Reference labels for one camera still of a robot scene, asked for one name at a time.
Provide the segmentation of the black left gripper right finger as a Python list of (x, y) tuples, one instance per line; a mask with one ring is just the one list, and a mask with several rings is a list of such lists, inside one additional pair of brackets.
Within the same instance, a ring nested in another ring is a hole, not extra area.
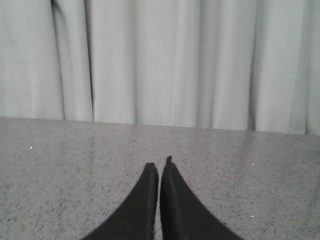
[(160, 219), (164, 240), (239, 240), (189, 188), (172, 156), (168, 156), (160, 187)]

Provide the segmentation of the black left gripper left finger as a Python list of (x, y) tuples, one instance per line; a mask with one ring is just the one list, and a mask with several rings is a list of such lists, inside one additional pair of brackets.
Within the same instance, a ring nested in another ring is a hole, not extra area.
[(121, 205), (85, 240), (153, 240), (159, 175), (154, 163), (143, 171)]

